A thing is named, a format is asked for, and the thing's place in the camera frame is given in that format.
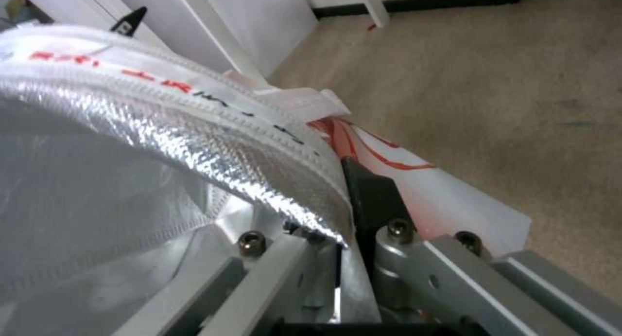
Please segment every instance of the metal frame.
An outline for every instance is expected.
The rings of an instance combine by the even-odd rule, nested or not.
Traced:
[[[493,335],[576,334],[449,236],[400,244],[384,227],[376,244],[373,284],[383,307],[442,323],[472,318]]]

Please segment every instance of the red marking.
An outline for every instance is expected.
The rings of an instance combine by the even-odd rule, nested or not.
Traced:
[[[344,119],[338,119],[339,121],[347,124],[347,125],[353,125],[350,121],[346,121]],[[366,130],[365,128],[361,128],[362,130],[364,130],[365,133],[373,136],[374,138],[378,139],[379,141],[381,141],[382,143],[384,143],[384,145],[386,145],[387,147],[391,147],[391,148],[399,148],[400,146],[396,143],[393,143],[391,141],[387,141],[387,139],[382,138],[377,136],[376,134],[373,134],[372,132],[369,132],[369,130]]]
[[[34,52],[31,55],[30,60],[34,60],[34,59],[49,60],[49,59],[52,59],[53,57],[54,57],[54,54],[50,52]]]
[[[60,55],[54,61],[69,61],[73,60],[76,64],[83,64],[91,61],[90,57],[84,55]]]
[[[131,71],[131,70],[121,70],[122,74],[126,74],[126,75],[132,75],[133,77],[140,77],[143,79],[147,79],[149,81],[155,81],[156,79],[151,77],[150,75],[146,74],[145,72],[142,71]]]
[[[167,87],[173,87],[173,88],[177,88],[180,91],[184,92],[184,93],[189,93],[192,90],[192,86],[187,84],[187,83],[183,83],[183,82],[177,82],[177,81],[171,81],[171,79],[167,79],[166,81],[161,83],[163,86],[167,86]]]
[[[365,141],[363,141],[363,139],[361,139],[360,137],[358,137],[358,139],[363,144],[363,146],[367,149],[368,152],[370,152],[380,162],[384,163],[385,165],[387,165],[389,167],[393,167],[395,169],[404,170],[404,171],[409,171],[409,170],[426,170],[426,169],[430,169],[430,168],[436,168],[435,165],[432,165],[430,163],[424,163],[423,165],[406,165],[406,164],[401,163],[401,162],[390,161],[389,159],[386,159],[384,156],[378,154],[378,152],[376,152],[374,149],[369,147],[369,145],[367,145],[367,143],[365,143]],[[350,143],[350,145],[352,145],[351,140],[349,138],[348,138],[348,142]]]

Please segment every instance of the metal bar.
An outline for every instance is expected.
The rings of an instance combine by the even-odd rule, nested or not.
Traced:
[[[468,317],[493,335],[576,334],[449,236],[398,244],[384,227],[376,244],[376,265],[404,281],[412,307],[438,310],[440,322]]]
[[[115,336],[193,335],[244,278],[239,259],[212,250],[201,252],[134,314]]]
[[[622,309],[535,252],[504,256],[493,267],[582,335],[622,335]]]
[[[315,252],[306,239],[282,235],[199,335],[267,334],[280,320],[300,322],[314,279],[314,259]]]
[[[374,20],[377,27],[385,27],[389,24],[389,13],[387,13],[382,0],[363,0],[367,11]]]
[[[255,81],[267,85],[267,81],[258,68],[242,49],[240,42],[233,36],[225,22],[220,19],[209,0],[183,0],[193,17],[213,39],[216,46],[238,72]]]

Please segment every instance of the carpet floor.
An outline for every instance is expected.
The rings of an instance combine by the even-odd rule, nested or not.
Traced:
[[[622,303],[622,0],[325,18],[270,77],[532,219],[527,248]]]

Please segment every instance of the reflective foil material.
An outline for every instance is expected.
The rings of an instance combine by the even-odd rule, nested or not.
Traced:
[[[205,181],[338,243],[352,234],[339,160],[315,132],[110,33],[0,35],[0,152],[0,296],[209,225],[218,210],[202,203],[226,196]]]

